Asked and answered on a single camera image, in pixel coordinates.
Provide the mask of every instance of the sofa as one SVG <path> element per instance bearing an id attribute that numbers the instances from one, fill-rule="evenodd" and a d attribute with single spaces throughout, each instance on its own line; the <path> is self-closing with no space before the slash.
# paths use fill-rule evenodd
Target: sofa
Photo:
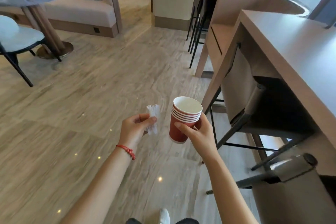
<path id="1" fill-rule="evenodd" d="M 53 0 L 42 5 L 55 29 L 115 37 L 122 30 L 118 0 Z M 0 14 L 29 25 L 18 7 L 0 7 Z"/>

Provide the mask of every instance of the white sneaker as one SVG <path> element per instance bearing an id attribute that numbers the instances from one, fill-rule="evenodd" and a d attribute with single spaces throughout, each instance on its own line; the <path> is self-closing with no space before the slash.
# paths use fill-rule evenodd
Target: white sneaker
<path id="1" fill-rule="evenodd" d="M 159 224 L 170 224 L 169 213 L 168 213 L 168 210 L 165 208 L 160 209 Z"/>

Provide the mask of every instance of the person's left hand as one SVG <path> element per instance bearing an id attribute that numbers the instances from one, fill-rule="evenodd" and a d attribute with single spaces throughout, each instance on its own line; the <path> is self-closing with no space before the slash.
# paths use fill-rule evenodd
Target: person's left hand
<path id="1" fill-rule="evenodd" d="M 156 117 L 149 118 L 149 113 L 137 114 L 123 120 L 118 144 L 135 150 L 140 138 L 147 133 L 145 129 L 156 121 Z"/>

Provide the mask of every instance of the person's right hand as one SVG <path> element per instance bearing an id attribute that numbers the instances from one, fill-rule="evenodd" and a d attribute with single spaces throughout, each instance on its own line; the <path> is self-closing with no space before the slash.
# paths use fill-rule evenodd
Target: person's right hand
<path id="1" fill-rule="evenodd" d="M 204 163 L 209 159 L 218 156 L 212 126 L 204 113 L 201 113 L 201 117 L 195 124 L 195 128 L 189 128 L 187 125 L 180 122 L 175 122 L 175 127 L 190 138 L 193 146 L 203 158 Z"/>

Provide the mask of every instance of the stack of paper cups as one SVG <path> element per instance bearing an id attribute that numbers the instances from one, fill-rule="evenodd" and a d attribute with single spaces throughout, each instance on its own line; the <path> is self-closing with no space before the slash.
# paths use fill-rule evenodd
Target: stack of paper cups
<path id="1" fill-rule="evenodd" d="M 182 144 L 188 137 L 175 127 L 175 122 L 180 122 L 193 128 L 199 120 L 203 107 L 200 102 L 189 97 L 177 97 L 173 101 L 170 117 L 169 136 L 174 143 Z"/>

